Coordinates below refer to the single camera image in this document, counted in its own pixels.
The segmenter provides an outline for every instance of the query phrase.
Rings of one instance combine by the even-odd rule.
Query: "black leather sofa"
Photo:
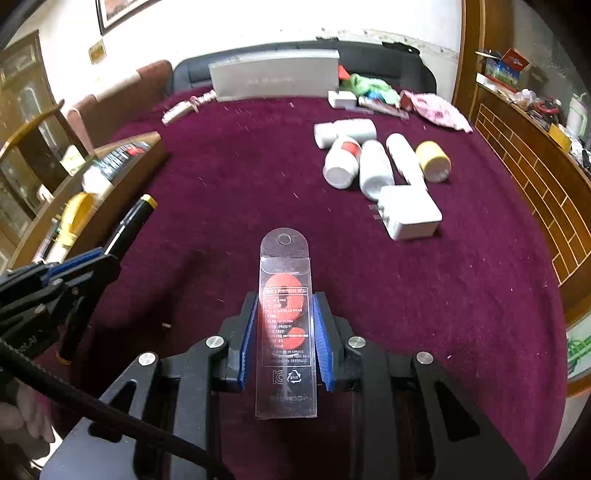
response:
[[[209,64],[234,55],[255,51],[323,48],[338,50],[339,63],[349,73],[359,73],[388,82],[397,91],[436,93],[437,82],[431,70],[421,60],[416,48],[401,43],[382,45],[339,41],[311,40],[300,42],[267,43],[252,47],[220,51],[183,60],[174,69],[168,94],[211,85]]]

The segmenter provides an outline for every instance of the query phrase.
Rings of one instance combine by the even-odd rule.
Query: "open cardboard tray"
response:
[[[82,177],[92,166],[92,160],[103,157],[112,150],[135,141],[144,141],[150,145],[150,150],[139,154],[127,162],[111,182],[113,189],[107,193],[101,202],[94,205],[80,235],[70,248],[66,258],[73,257],[105,242],[112,228],[121,220],[134,199],[139,198],[142,188],[148,179],[168,158],[158,132],[149,132],[136,137],[114,142],[95,149],[95,154],[86,159],[86,164],[74,176],[66,178],[54,193],[54,200],[43,206],[39,214],[29,225],[25,235],[21,238],[8,268],[15,269],[33,261],[39,245],[43,241],[51,219],[60,209],[82,188]]]

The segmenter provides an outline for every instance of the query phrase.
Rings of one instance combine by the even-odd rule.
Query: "white tube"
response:
[[[398,173],[404,177],[404,180],[410,185],[423,187],[427,190],[421,164],[407,139],[401,134],[392,134],[386,140],[386,147],[388,147]]]
[[[361,148],[359,159],[359,186],[369,200],[378,201],[379,192],[386,185],[394,185],[390,159],[382,144],[367,140]]]
[[[369,118],[337,120],[329,124],[315,124],[314,139],[319,148],[330,148],[339,137],[351,137],[358,143],[375,140],[378,136],[374,123]]]
[[[331,187],[350,187],[359,172],[361,147],[351,137],[339,137],[326,154],[322,175]]]

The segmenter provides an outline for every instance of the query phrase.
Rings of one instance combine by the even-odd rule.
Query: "black cable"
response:
[[[87,419],[199,465],[219,480],[235,480],[230,470],[206,450],[146,422],[130,417],[74,388],[33,363],[1,338],[0,367],[39,393]]]

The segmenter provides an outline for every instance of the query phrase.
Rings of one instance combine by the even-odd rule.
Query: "wooden chair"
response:
[[[70,145],[74,145],[82,157],[86,158],[88,156],[88,151],[62,115],[61,108],[63,106],[64,100],[51,109],[40,113],[29,122],[23,124],[8,138],[2,147],[2,150],[0,150],[0,164],[2,164],[7,155],[13,149],[17,148],[41,183],[52,193],[54,193],[61,183],[68,177],[68,172],[60,163],[61,158],[56,157],[55,153],[53,153],[50,146],[45,141],[45,138],[39,129],[40,125],[49,118],[55,118],[64,129]],[[35,211],[25,201],[21,193],[14,189],[1,168],[0,181],[4,184],[23,211],[31,220],[33,220],[36,216]]]

